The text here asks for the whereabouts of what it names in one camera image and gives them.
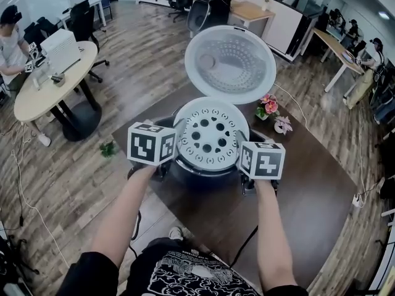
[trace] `flower pot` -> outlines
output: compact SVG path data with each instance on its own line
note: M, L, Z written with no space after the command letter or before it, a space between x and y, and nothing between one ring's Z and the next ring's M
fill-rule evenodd
M274 124L274 130L279 134L284 134L283 128L277 123Z
M265 114L263 117L261 117L259 114L255 114L255 116L256 116L257 118L260 118L262 121L266 120L266 118L269 117L268 114Z

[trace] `white printer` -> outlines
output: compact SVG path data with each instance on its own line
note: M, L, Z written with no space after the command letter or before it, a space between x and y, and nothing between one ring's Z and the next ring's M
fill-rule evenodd
M71 31L61 28L40 45L54 73L63 73L81 59L78 44Z

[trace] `desk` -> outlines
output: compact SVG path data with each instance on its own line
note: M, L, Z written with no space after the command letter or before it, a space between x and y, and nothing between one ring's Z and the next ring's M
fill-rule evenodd
M103 23L104 27L107 26L106 19L104 18L104 11L103 11L103 5L101 4L101 0L89 0L89 5L91 7L99 6L99 15L101 22ZM66 12L65 14L60 14L60 16L58 17L62 21L65 30L68 30L66 21L70 18L70 11Z
M201 96L190 84L184 86L127 122L113 137L126 153L130 125L171 115L179 106ZM284 136L274 132L273 120L261 121L254 116L256 102L238 107L252 129L282 143L286 149L278 202L293 253L296 281L306 288L338 240L356 185L329 151L286 110L280 108L280 113L289 117L293 131ZM257 197L243 196L238 174L233 178L232 183L222 184L219 189L201 192L186 190L170 174L162 183L151 182L154 192L197 241L228 264L258 222ZM234 269L259 286L256 249L254 236Z
M66 80L63 86L58 88L51 79L47 79L40 90L37 90L32 75L26 79L14 105L14 114L19 121L33 121L51 111L63 125L64 136L69 141L85 139L98 127L101 107L84 80L94 64L98 49L90 41L78 42L78 47L84 49L81 52L81 59L64 72ZM63 100L78 84L87 101L77 104L70 110ZM60 112L57 104L68 118Z
M350 63L345 59L342 55L343 52L346 51L346 49L331 35L324 33L323 31L320 31L316 28L313 28L311 32L309 33L309 36L307 37L306 43L302 47L301 55L303 56L304 52L306 51L306 48L308 47L313 35L316 34L320 39L323 40L323 42L328 45L328 50L325 52L325 54L321 58L321 62L324 62L330 51L333 51L334 54L340 59L340 61L343 63L337 74L333 77L333 79L329 82L329 84L325 88L325 92L328 92L336 83L336 81L340 78L340 76L343 74L343 72L347 69L350 68L351 70L355 71L356 73L362 75L364 74L364 70L361 68L360 65L357 65L355 63Z
M262 8L259 7L257 4L247 1L233 1L231 3L230 15L233 15L237 19L243 21L243 26L248 28L249 30L251 30L250 26L254 22L269 19L275 16L273 12L269 10L263 11ZM257 32L253 31L253 33L257 34L260 37L263 31L264 26L261 25L261 27L257 29Z

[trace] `white colander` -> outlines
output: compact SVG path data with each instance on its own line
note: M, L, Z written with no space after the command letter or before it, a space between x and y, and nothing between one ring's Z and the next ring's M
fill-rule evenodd
M197 34L185 52L185 69L206 96L233 104L258 100L276 78L274 56L258 36L229 25Z
M182 118L186 119L186 128L177 147L184 160L208 171L224 170L236 163L236 131L241 130L249 139L247 121L237 107L201 97L178 111L174 125Z

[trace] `dark wooden table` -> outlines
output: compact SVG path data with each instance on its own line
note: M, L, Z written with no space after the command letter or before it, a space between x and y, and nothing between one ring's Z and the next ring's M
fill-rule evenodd
M203 96L194 87L181 88L154 104L114 134L121 149L127 150L128 127L136 121L170 115L179 106ZM254 116L256 103L239 105L250 126L280 142L286 149L278 202L291 246L294 274L307 288L335 245L356 192L356 185L339 163L294 117L293 132L286 136L273 130L273 121ZM242 196L239 179L210 192L191 192L168 175L152 183L156 194L174 215L222 260L231 263L240 246L257 226L257 199ZM248 243L234 269L259 285L256 261L257 236Z

